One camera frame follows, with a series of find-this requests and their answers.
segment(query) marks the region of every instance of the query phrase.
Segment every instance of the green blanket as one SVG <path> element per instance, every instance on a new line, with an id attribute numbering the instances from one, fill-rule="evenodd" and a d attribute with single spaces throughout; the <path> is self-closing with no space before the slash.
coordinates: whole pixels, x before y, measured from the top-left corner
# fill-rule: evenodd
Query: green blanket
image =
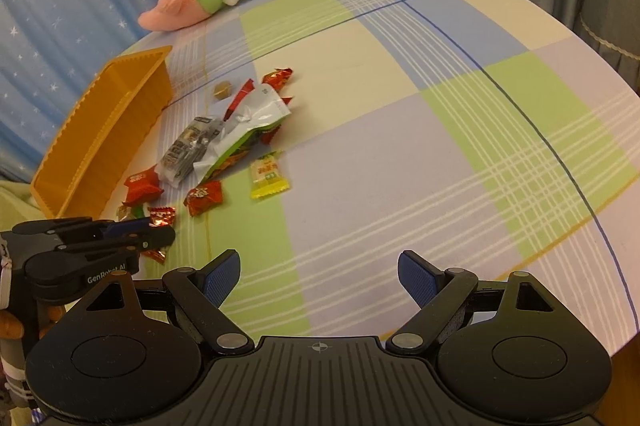
<path id="1" fill-rule="evenodd" d="M 43 218 L 28 184 L 0 181 L 0 231 L 7 231 L 23 221 Z"/>

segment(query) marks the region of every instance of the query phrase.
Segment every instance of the snack bag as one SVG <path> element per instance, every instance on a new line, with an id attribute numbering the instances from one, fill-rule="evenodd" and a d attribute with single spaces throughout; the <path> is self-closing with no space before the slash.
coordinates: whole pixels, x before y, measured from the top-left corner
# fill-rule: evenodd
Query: snack bag
<path id="1" fill-rule="evenodd" d="M 211 180 L 198 184 L 195 188 L 189 190 L 183 204 L 189 209 L 189 215 L 195 217 L 221 202 L 222 186 L 220 181 Z"/>
<path id="2" fill-rule="evenodd" d="M 242 88 L 239 90 L 238 94 L 236 94 L 236 96 L 231 100 L 231 103 L 229 103 L 229 107 L 226 109 L 225 117 L 223 117 L 222 120 L 228 120 L 231 117 L 231 114 L 233 114 L 233 112 L 236 110 L 240 102 L 244 99 L 244 97 L 254 89 L 254 81 L 252 79 L 248 79 L 246 82 L 244 82 L 244 85 L 242 85 Z"/>
<path id="3" fill-rule="evenodd" d="M 217 118 L 196 117 L 162 156 L 158 163 L 159 178 L 178 188 L 180 181 L 193 169 L 193 163 L 200 160 L 221 127 L 222 121 Z"/>
<path id="4" fill-rule="evenodd" d="M 160 180 L 154 168 L 155 166 L 152 166 L 148 170 L 133 174 L 124 181 L 124 186 L 129 188 L 127 198 L 122 203 L 124 206 L 139 206 L 161 196 L 164 190 L 160 188 Z"/>
<path id="5" fill-rule="evenodd" d="M 262 83 L 267 83 L 271 85 L 276 92 L 280 92 L 292 74 L 292 69 L 276 69 L 269 74 L 265 74 L 262 77 Z"/>
<path id="6" fill-rule="evenodd" d="M 284 101 L 284 104 L 288 107 L 292 99 L 293 98 L 283 98 L 282 101 Z M 263 142 L 265 145 L 269 145 L 271 143 L 271 140 L 273 139 L 273 136 L 276 135 L 276 132 L 278 132 L 279 129 L 280 125 L 275 127 L 273 130 L 263 132 L 262 135 L 260 135 L 261 142 Z"/>
<path id="7" fill-rule="evenodd" d="M 274 193 L 289 189 L 287 181 L 280 173 L 278 163 L 276 163 L 277 152 L 269 152 L 252 162 L 251 171 L 251 198 L 259 199 Z"/>
<path id="8" fill-rule="evenodd" d="M 198 181 L 215 177 L 238 162 L 258 142 L 261 132 L 277 127 L 290 114 L 282 98 L 270 85 L 249 92 L 211 140 L 201 161 L 194 163 Z"/>
<path id="9" fill-rule="evenodd" d="M 175 208 L 165 206 L 159 208 L 149 208 L 149 218 L 151 218 L 151 223 L 149 226 L 173 226 L 175 222 Z M 142 251 L 140 255 L 144 257 L 149 257 L 150 259 L 156 260 L 156 262 L 164 265 L 164 261 L 166 260 L 166 249 L 161 247 L 161 249 L 149 249 L 148 251 Z"/>

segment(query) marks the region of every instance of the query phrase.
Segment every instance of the yellow candy wrapper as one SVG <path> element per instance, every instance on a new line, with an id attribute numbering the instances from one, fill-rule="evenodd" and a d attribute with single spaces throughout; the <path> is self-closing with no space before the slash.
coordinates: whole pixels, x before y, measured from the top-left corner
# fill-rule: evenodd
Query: yellow candy wrapper
<path id="1" fill-rule="evenodd" d="M 289 189 L 289 181 L 280 173 L 276 155 L 277 152 L 269 152 L 256 159 L 249 167 L 253 184 L 252 199 L 260 199 Z"/>

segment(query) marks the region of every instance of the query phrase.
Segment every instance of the metal screw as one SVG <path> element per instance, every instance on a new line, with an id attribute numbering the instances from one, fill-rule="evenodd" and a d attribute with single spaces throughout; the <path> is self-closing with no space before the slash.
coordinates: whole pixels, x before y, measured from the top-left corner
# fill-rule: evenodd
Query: metal screw
<path id="1" fill-rule="evenodd" d="M 218 336 L 218 339 L 216 339 L 216 341 L 222 348 L 228 348 L 230 350 L 233 348 L 240 348 L 241 346 L 245 346 L 249 342 L 246 336 L 244 336 L 243 334 L 238 334 L 236 332 L 222 334 L 221 336 Z"/>
<path id="2" fill-rule="evenodd" d="M 422 338 L 418 336 L 418 334 L 404 332 L 402 334 L 396 334 L 391 338 L 391 342 L 398 348 L 417 348 L 422 345 Z"/>

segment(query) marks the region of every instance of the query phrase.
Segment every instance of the clear plastic packaging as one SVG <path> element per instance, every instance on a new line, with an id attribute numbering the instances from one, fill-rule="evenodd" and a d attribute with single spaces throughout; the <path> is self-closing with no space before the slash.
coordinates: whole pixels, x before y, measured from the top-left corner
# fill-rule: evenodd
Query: clear plastic packaging
<path id="1" fill-rule="evenodd" d="M 208 116 L 196 117 L 158 162 L 156 172 L 160 180 L 178 188 L 182 179 L 187 177 L 193 169 L 193 163 L 202 158 L 210 140 L 216 137 L 221 129 L 222 120 L 220 119 Z"/>

